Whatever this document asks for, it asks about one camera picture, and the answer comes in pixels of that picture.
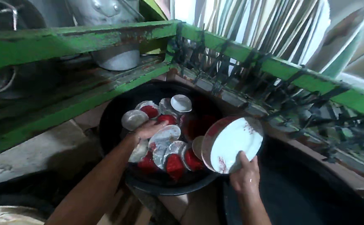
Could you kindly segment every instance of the right hand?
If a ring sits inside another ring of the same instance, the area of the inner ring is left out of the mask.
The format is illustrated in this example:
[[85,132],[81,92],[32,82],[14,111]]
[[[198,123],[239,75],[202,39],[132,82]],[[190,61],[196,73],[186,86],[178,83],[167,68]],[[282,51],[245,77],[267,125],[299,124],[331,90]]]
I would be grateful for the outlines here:
[[163,129],[166,125],[168,125],[168,121],[163,121],[159,124],[156,124],[156,121],[149,120],[139,128],[135,130],[135,133],[139,135],[142,140],[151,138],[155,133],[159,130]]
[[259,194],[259,168],[257,156],[250,162],[243,151],[239,152],[239,160],[242,167],[230,175],[232,187],[238,194]]

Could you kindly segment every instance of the wire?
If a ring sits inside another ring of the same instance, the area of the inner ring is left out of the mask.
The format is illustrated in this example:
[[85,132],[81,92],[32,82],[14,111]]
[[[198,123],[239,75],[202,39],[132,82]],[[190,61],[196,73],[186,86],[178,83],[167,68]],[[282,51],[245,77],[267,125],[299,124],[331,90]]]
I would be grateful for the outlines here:
[[8,84],[6,84],[4,87],[0,88],[0,93],[8,89],[12,83],[14,82],[14,79],[16,77],[16,67],[13,67],[14,73],[12,74],[11,79],[9,80]]

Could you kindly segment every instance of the aluminum pot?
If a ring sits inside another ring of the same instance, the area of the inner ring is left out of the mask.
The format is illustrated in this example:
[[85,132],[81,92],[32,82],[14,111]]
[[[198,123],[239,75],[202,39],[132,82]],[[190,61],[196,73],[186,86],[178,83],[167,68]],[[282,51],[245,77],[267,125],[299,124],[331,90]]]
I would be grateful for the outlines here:
[[[78,26],[135,23],[139,0],[68,0]],[[139,44],[124,44],[92,52],[95,62],[107,70],[129,70],[140,61]]]

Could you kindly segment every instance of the left hand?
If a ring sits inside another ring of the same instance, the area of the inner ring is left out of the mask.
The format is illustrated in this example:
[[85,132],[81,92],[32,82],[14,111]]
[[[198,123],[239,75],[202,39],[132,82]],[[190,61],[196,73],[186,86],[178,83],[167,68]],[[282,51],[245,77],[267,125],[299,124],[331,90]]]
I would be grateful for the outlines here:
[[141,125],[139,128],[135,130],[135,133],[140,136],[142,140],[151,138],[155,133],[159,130],[163,129],[166,125],[168,125],[168,121],[163,121],[157,125],[156,121],[149,120],[148,122]]

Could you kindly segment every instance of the wooden plank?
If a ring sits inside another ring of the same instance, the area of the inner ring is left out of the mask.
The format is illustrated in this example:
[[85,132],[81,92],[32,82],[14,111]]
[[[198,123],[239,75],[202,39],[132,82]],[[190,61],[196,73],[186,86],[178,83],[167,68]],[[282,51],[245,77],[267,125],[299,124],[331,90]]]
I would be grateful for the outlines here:
[[[202,31],[189,24],[183,24],[181,35],[189,40],[199,42],[201,41]],[[227,39],[205,31],[204,41],[207,48],[220,52]],[[230,41],[224,51],[224,54],[228,57],[236,59],[237,61],[244,62],[251,51],[253,51],[252,48],[243,46],[234,41]],[[254,54],[253,59],[256,60],[259,57],[260,54],[256,53]],[[262,71],[272,74],[281,80],[287,80],[296,74],[301,69],[301,67],[285,60],[271,57],[263,63],[261,69]],[[306,74],[302,75],[299,79],[296,79],[293,84],[305,90],[319,91],[321,94],[325,94],[343,83],[306,69]],[[349,91],[337,95],[331,100],[338,104],[354,109],[360,113],[364,113],[363,89],[351,87]]]
[[0,121],[0,153],[53,126],[57,126],[91,108],[133,89],[169,71],[170,65],[158,63],[140,71],[126,71],[102,86],[60,101],[36,112],[25,113],[15,120]]
[[0,68],[175,35],[175,21],[0,31]]
[[141,71],[143,68],[153,66],[159,62],[161,62],[160,57],[143,56],[140,66],[127,72],[108,71],[101,68],[94,68],[69,74],[68,76],[76,78],[83,75],[87,77],[87,79],[83,79],[79,82],[71,82],[68,85],[61,85],[57,89],[32,96],[30,98],[13,99],[10,103],[7,103],[7,106],[5,107],[0,105],[0,120],[16,118],[19,117],[19,115],[23,115],[24,113],[28,113],[32,110],[42,109],[43,107],[55,104],[62,99],[68,99],[75,95],[89,91],[100,84],[109,83],[111,80],[115,80],[119,76],[133,74],[136,71]]

